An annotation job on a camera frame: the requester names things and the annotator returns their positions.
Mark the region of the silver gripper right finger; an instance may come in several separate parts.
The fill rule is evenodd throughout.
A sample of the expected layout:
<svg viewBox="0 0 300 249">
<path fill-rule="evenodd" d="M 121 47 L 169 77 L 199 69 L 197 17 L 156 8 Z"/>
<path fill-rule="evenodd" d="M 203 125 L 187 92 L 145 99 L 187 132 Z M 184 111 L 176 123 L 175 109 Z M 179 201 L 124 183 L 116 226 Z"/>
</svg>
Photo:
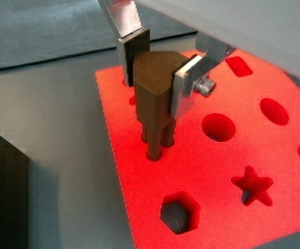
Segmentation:
<svg viewBox="0 0 300 249">
<path fill-rule="evenodd" d="M 173 83 L 172 116 L 179 120 L 192 109 L 196 95 L 209 97 L 217 83 L 211 79 L 212 70 L 235 52 L 235 47 L 200 32 L 196 39 L 196 54 L 177 69 Z"/>
</svg>

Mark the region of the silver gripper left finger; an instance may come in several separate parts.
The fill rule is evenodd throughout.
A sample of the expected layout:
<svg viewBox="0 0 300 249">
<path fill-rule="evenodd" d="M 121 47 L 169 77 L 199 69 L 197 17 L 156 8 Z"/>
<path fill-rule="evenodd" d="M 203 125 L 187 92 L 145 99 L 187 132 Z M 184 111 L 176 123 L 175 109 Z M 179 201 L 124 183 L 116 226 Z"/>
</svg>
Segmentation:
<svg viewBox="0 0 300 249">
<path fill-rule="evenodd" d="M 99 0 L 113 28 L 125 84 L 133 86 L 133 60 L 139 53 L 151 51 L 151 30 L 143 26 L 133 0 Z"/>
</svg>

